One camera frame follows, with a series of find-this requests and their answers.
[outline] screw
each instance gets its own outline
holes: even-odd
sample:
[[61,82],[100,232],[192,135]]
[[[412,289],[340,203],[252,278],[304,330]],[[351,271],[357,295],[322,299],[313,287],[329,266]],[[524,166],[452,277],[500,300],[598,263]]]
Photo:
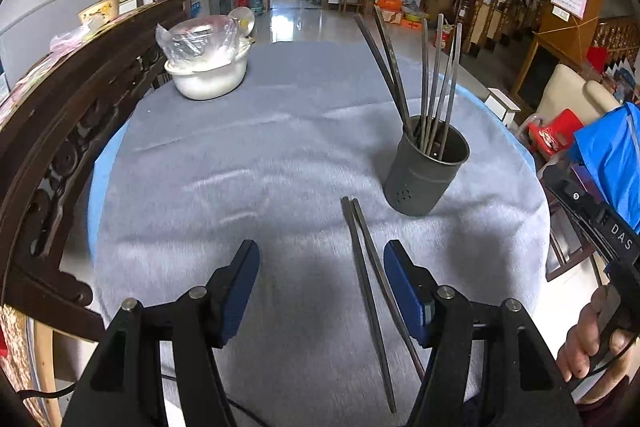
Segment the screw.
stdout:
[[124,299],[124,301],[122,301],[122,304],[120,305],[120,307],[124,311],[130,312],[137,305],[138,305],[138,300],[137,299],[134,299],[133,297],[127,297],[126,299]]
[[522,304],[520,304],[520,301],[516,301],[516,299],[507,299],[504,305],[512,312],[519,312],[522,309]]
[[456,291],[451,286],[440,286],[438,295],[443,299],[452,299],[456,295]]
[[189,296],[194,299],[202,299],[207,294],[207,289],[204,286],[194,286],[189,290]]

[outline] white box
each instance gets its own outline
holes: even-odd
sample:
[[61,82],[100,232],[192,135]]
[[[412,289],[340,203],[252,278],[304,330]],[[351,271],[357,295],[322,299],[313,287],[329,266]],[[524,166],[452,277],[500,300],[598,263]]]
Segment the white box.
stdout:
[[520,108],[500,89],[489,87],[489,97],[484,101],[484,105],[491,109],[495,116],[507,127],[513,122],[513,117]]

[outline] round table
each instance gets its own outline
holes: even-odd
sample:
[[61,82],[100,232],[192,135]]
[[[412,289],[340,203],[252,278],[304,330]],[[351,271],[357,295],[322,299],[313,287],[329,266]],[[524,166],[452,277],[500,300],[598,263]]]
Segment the round table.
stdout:
[[[399,57],[399,66],[418,114],[420,64]],[[379,252],[399,239],[468,299],[514,297],[532,312],[544,280],[549,215],[527,156],[462,88],[452,124],[470,158],[429,216],[407,217],[382,193],[401,123],[366,45],[254,46],[241,86],[206,102],[166,84],[140,102],[97,168],[90,220],[101,311],[111,319],[129,296],[172,301],[253,239],[262,255],[254,290],[238,335],[215,352],[228,395],[276,427],[403,424],[420,382],[370,271],[392,415],[340,197],[359,199]],[[172,374],[170,346],[162,363]],[[178,403],[171,382],[165,393]]]

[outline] metal chopstick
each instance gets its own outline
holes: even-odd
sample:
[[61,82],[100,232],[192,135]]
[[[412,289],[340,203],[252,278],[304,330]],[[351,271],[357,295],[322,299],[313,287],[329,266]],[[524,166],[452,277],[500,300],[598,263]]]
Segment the metal chopstick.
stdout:
[[380,68],[380,73],[382,73],[382,78],[385,79],[386,87],[388,87],[389,92],[391,93],[391,98],[394,99],[394,103],[396,104],[398,114],[400,115],[400,118],[402,118],[402,110],[400,109],[400,104],[398,103],[398,94],[396,93],[396,87],[394,85],[393,79],[391,78],[391,75],[389,74],[389,70],[386,68],[385,59],[382,58],[382,54],[378,49],[376,41],[373,39],[373,35],[371,35],[369,28],[365,26],[364,20],[362,20],[362,16],[358,14],[354,17],[354,19],[356,21],[356,24],[358,25],[358,28],[360,28],[360,32],[362,33],[365,42],[369,45],[369,49],[373,54],[373,58],[376,59],[376,63]]
[[396,299],[394,298],[393,292],[391,291],[391,286],[389,286],[389,281],[386,278],[385,271],[382,267],[382,263],[380,263],[380,257],[378,256],[378,251],[376,250],[376,245],[373,244],[373,239],[371,238],[371,234],[369,232],[369,227],[367,227],[367,222],[364,219],[364,214],[362,213],[362,209],[357,199],[351,200],[353,204],[353,210],[356,215],[356,219],[360,224],[360,229],[362,230],[362,235],[364,236],[364,244],[367,247],[367,254],[369,255],[369,260],[373,265],[374,271],[376,273],[376,278],[378,279],[378,284],[380,284],[380,288],[382,289],[382,295],[385,296],[386,305],[389,307],[389,311],[391,312],[391,316],[396,324],[396,328],[404,341],[404,345],[406,349],[409,351],[409,355],[414,363],[415,371],[418,373],[418,378],[420,381],[424,378],[424,367],[422,367],[422,362],[420,361],[420,357],[418,357],[418,353],[415,350],[414,343],[411,341],[411,337],[409,336],[409,331],[406,329],[406,325],[404,323],[404,319],[400,314],[400,310],[398,309],[398,304],[396,303]]
[[427,21],[422,19],[422,97],[420,98],[420,136],[416,144],[420,151],[424,150],[424,139],[427,131],[427,107],[429,104],[429,52],[427,51],[427,40]]
[[389,403],[389,410],[392,414],[395,414],[396,398],[394,397],[394,388],[391,382],[391,374],[389,373],[389,365],[386,361],[385,343],[382,339],[382,331],[380,330],[378,312],[376,311],[376,303],[373,300],[373,292],[371,291],[369,276],[367,276],[367,267],[364,264],[364,255],[362,253],[362,247],[360,246],[360,238],[358,237],[358,230],[356,229],[356,221],[353,217],[353,208],[351,207],[349,198],[346,196],[340,199],[340,204],[342,205],[342,211],[345,219],[347,220],[347,225],[349,226],[349,233],[351,234],[353,256],[356,261],[356,269],[358,272],[358,279],[360,280],[360,289],[364,297],[367,317],[369,319],[371,336],[373,337],[373,343],[378,354],[378,361],[380,362],[386,400]]
[[433,80],[431,81],[431,92],[429,93],[429,108],[427,111],[427,129],[425,148],[421,149],[422,153],[426,152],[427,141],[431,134],[431,114],[433,113],[433,106],[436,101],[436,91],[438,90],[438,77],[440,75],[440,52],[442,50],[442,25],[444,24],[444,15],[438,14],[438,33],[436,35],[436,56],[433,61]]
[[391,39],[386,32],[385,22],[382,19],[382,13],[378,6],[374,6],[373,11],[376,20],[376,26],[380,32],[380,38],[382,38],[382,47],[385,49],[386,60],[389,63],[389,70],[391,72],[391,78],[394,80],[396,86],[396,93],[398,94],[398,102],[401,110],[402,123],[404,123],[404,129],[408,136],[412,134],[412,128],[409,120],[409,108],[406,105],[406,97],[404,95],[404,87],[402,86],[402,79],[400,78],[400,70],[398,69],[398,61],[396,60],[396,53],[394,47],[391,44]]
[[449,134],[449,123],[451,121],[451,111],[453,110],[453,98],[456,94],[456,81],[458,80],[458,63],[460,62],[460,41],[462,40],[462,24],[456,26],[454,35],[455,56],[453,58],[453,74],[451,76],[451,88],[449,90],[449,103],[447,103],[447,116],[444,119],[444,129],[442,130],[442,138],[440,139],[440,150],[438,151],[438,160],[442,160],[444,154],[444,144]]
[[449,84],[449,80],[452,75],[452,67],[451,63],[453,61],[453,53],[449,52],[449,60],[447,61],[447,69],[444,71],[444,78],[442,79],[442,86],[440,86],[440,95],[438,97],[438,108],[436,109],[436,114],[433,116],[433,121],[431,121],[431,136],[429,137],[429,143],[427,145],[427,150],[425,154],[427,156],[431,155],[431,149],[433,148],[433,142],[436,139],[436,134],[438,132],[438,124],[440,123],[440,115],[442,114],[442,106],[444,106],[444,94],[447,92],[447,84]]

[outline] finger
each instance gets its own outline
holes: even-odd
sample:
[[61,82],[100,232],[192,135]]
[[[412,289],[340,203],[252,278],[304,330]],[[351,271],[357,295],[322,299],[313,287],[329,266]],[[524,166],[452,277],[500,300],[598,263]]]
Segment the finger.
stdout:
[[604,308],[604,303],[607,301],[607,287],[598,286],[596,291],[591,295],[591,306],[595,313],[600,313]]
[[582,350],[590,357],[595,355],[600,347],[600,332],[598,331],[598,316],[592,304],[587,304],[580,311],[576,332]]
[[562,378],[564,378],[565,382],[571,380],[573,373],[571,372],[571,366],[569,365],[569,359],[566,357],[566,348],[564,344],[558,350],[558,357],[556,358],[556,363],[560,368],[560,373],[562,373]]
[[[628,331],[616,330],[609,340],[609,349],[613,355],[617,355],[626,344],[633,341],[633,335]],[[631,365],[633,347],[628,349],[624,355],[611,364],[605,374],[602,375],[594,386],[585,393],[585,395],[578,400],[580,404],[594,403],[600,400],[602,397],[607,396],[614,387],[616,387],[620,380],[624,378]]]
[[589,372],[589,355],[582,349],[578,340],[577,327],[574,326],[566,334],[566,355],[571,366],[572,373],[577,378],[584,378]]

